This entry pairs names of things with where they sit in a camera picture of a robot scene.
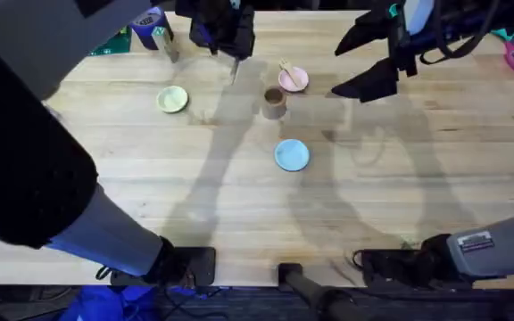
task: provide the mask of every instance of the sticker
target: sticker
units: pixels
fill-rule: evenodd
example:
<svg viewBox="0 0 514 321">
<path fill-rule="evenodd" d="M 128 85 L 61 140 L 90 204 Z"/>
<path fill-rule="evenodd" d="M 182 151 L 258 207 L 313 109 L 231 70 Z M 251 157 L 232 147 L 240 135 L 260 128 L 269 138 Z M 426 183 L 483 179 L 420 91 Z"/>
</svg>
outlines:
<svg viewBox="0 0 514 321">
<path fill-rule="evenodd" d="M 488 249 L 495 246 L 491 233 L 488 231 L 458 237 L 457 244 L 464 253 Z"/>
<path fill-rule="evenodd" d="M 150 26 L 161 18 L 160 14 L 155 12 L 146 12 L 141 14 L 134 20 L 134 24 L 138 26 Z"/>
</svg>

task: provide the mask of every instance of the green mat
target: green mat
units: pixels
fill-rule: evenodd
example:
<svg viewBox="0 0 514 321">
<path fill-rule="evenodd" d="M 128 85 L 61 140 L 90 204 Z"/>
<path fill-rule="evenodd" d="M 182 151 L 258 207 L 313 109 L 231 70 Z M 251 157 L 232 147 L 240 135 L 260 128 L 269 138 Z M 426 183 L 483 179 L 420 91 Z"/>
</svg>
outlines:
<svg viewBox="0 0 514 321">
<path fill-rule="evenodd" d="M 92 53 L 91 56 L 104 55 L 104 54 L 124 54 L 130 52 L 130 39 L 132 38 L 132 31 L 129 27 L 124 27 L 114 35 L 106 44 L 99 46 Z"/>
</svg>

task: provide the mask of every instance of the light blue plate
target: light blue plate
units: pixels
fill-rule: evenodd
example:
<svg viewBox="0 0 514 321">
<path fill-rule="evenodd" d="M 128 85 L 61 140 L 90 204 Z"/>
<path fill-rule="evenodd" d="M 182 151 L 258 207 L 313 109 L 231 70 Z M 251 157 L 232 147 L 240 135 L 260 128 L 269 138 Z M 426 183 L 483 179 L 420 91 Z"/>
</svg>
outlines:
<svg viewBox="0 0 514 321">
<path fill-rule="evenodd" d="M 309 149 L 300 140 L 286 139 L 275 148 L 275 162 L 284 170 L 304 169 L 310 159 Z"/>
</svg>

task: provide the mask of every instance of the black fabric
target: black fabric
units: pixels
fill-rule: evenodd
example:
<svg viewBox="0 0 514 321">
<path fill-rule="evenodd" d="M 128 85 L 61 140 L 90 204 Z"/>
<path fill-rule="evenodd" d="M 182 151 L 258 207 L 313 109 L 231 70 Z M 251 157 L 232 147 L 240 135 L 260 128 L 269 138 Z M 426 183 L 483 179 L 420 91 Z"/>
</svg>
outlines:
<svg viewBox="0 0 514 321">
<path fill-rule="evenodd" d="M 483 37 L 489 32 L 489 30 L 491 30 L 490 27 L 493 25 L 494 18 L 497 15 L 497 11 L 500 7 L 500 2 L 501 0 L 491 0 L 489 9 L 486 11 L 485 16 L 483 16 L 484 12 L 482 12 L 480 15 L 482 22 L 480 25 L 477 25 L 477 33 L 475 33 L 471 39 L 467 40 L 455 51 L 452 51 L 452 49 L 447 46 L 447 40 L 444 36 L 444 31 L 449 29 L 444 28 L 442 24 L 442 0 L 435 0 L 431 23 L 434 29 L 437 48 L 446 57 L 452 59 L 462 58 L 468 54 L 471 54 L 471 52 L 479 45 Z"/>
<path fill-rule="evenodd" d="M 442 21 L 444 36 L 446 37 L 449 30 L 448 43 L 454 43 L 467 37 L 473 37 L 483 25 L 486 9 L 477 7 L 474 10 L 446 12 Z M 435 40 L 434 26 L 432 18 L 428 20 L 427 25 L 418 34 L 410 37 L 410 42 L 406 45 L 414 54 L 424 54 L 426 52 L 437 49 Z M 499 10 L 493 17 L 493 23 L 489 27 L 490 30 L 506 28 L 510 33 L 514 31 L 514 0 L 501 2 Z"/>
<path fill-rule="evenodd" d="M 376 39 L 387 38 L 394 25 L 388 11 L 389 5 L 391 2 L 388 0 L 380 1 L 374 9 L 358 17 L 354 26 L 340 40 L 335 55 L 347 53 Z"/>
<path fill-rule="evenodd" d="M 168 239 L 160 238 L 162 248 L 144 280 L 149 284 L 177 284 L 186 273 L 187 261 L 177 255 L 176 248 Z"/>
<path fill-rule="evenodd" d="M 85 18 L 97 13 L 111 2 L 112 0 L 75 0 L 80 13 L 82 13 Z"/>
<path fill-rule="evenodd" d="M 449 57 L 446 57 L 446 56 L 443 56 L 442 58 L 438 58 L 437 60 L 434 60 L 434 61 L 429 61 L 427 58 L 426 58 L 426 53 L 423 53 L 419 56 L 419 62 L 427 65 L 427 66 L 431 66 L 431 65 L 434 65 L 434 64 L 437 64 L 437 63 L 440 63 L 440 62 L 445 62 L 446 60 L 449 60 L 450 58 Z"/>
<path fill-rule="evenodd" d="M 239 60 L 245 60 L 253 55 L 255 45 L 255 33 L 253 32 L 253 19 L 255 10 L 251 5 L 242 5 L 238 10 L 218 15 L 213 14 L 211 23 L 202 24 L 197 19 L 200 13 L 191 4 L 180 4 L 176 8 L 176 14 L 185 17 L 194 17 L 190 26 L 189 38 L 200 47 L 209 47 L 211 54 L 217 54 L 218 50 Z M 208 33 L 212 43 L 202 34 L 202 28 Z"/>
<path fill-rule="evenodd" d="M 398 93 L 398 70 L 394 62 L 385 58 L 369 70 L 332 88 L 332 93 L 346 98 L 358 98 L 361 103 Z"/>
<path fill-rule="evenodd" d="M 90 156 L 0 59 L 0 239 L 46 244 L 86 208 L 96 177 Z"/>
</svg>

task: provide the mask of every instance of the brown cup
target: brown cup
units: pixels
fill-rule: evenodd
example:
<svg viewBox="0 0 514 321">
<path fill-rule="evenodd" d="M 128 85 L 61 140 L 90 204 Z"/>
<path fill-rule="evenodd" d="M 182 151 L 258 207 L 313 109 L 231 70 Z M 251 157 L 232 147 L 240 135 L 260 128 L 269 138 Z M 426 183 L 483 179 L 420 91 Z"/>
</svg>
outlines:
<svg viewBox="0 0 514 321">
<path fill-rule="evenodd" d="M 286 94 L 278 86 L 271 86 L 265 90 L 265 103 L 261 108 L 266 119 L 280 119 L 286 113 Z"/>
</svg>

